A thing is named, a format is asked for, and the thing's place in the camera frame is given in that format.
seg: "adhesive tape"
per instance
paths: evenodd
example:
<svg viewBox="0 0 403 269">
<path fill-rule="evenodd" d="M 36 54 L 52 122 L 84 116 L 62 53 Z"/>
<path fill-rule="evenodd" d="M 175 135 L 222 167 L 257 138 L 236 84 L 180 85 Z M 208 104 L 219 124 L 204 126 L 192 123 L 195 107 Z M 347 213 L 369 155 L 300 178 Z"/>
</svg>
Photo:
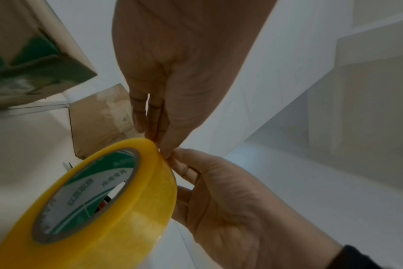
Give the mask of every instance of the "adhesive tape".
<svg viewBox="0 0 403 269">
<path fill-rule="evenodd" d="M 107 194 L 123 184 L 105 205 Z M 134 268 L 164 232 L 176 192 L 175 177 L 151 141 L 113 144 L 66 173 L 27 210 L 0 247 L 0 268 Z"/>
</svg>

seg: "yellow tape roll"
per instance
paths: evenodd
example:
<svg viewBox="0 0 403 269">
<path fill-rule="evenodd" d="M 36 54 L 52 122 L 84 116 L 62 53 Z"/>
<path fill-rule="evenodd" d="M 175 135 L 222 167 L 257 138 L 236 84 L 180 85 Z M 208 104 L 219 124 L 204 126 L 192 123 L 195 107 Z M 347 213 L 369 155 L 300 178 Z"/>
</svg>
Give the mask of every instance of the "yellow tape roll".
<svg viewBox="0 0 403 269">
<path fill-rule="evenodd" d="M 176 192 L 175 177 L 151 141 L 111 145 L 66 173 L 27 210 L 0 247 L 0 268 L 134 268 L 164 232 Z"/>
</svg>

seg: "person's right hand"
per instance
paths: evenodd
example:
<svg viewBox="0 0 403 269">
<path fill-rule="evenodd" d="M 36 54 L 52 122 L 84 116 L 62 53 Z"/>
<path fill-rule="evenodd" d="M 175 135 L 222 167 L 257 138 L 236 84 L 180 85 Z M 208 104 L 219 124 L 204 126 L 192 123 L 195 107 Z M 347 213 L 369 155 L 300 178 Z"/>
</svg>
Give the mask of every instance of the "person's right hand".
<svg viewBox="0 0 403 269">
<path fill-rule="evenodd" d="M 342 249 L 235 164 L 180 148 L 168 162 L 194 185 L 172 218 L 223 268 L 323 269 Z"/>
<path fill-rule="evenodd" d="M 276 1 L 117 1 L 113 45 L 132 118 L 164 157 L 221 102 Z"/>
</svg>

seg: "tape label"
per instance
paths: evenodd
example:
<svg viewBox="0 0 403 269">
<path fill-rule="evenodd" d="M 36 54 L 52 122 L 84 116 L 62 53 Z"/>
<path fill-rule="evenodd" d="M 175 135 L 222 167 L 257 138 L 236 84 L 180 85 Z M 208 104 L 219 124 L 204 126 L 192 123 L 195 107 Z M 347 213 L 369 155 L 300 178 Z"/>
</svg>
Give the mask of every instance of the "tape label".
<svg viewBox="0 0 403 269">
<path fill-rule="evenodd" d="M 136 161 L 131 151 L 119 150 L 98 158 L 72 176 L 45 206 L 41 231 L 60 234 L 89 220 L 107 194 L 130 178 Z"/>
</svg>

